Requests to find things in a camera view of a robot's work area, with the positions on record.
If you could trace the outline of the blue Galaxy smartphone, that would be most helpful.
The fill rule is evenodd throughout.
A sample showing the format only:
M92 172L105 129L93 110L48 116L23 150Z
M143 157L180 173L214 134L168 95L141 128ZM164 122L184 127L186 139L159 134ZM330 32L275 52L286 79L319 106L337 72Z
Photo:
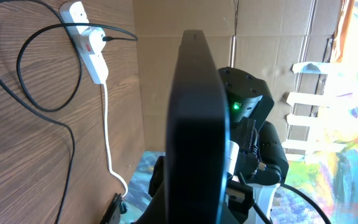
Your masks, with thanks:
M202 30L185 30L166 127L167 223L219 223L226 188L229 115Z

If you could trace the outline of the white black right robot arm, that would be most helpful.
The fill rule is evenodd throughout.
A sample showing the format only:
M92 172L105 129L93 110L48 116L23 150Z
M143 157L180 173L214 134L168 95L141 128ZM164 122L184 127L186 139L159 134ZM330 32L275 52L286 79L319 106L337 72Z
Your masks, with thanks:
M242 70L175 71L166 153L150 180L151 202L139 223L269 222L272 194L289 163L275 126L265 81Z

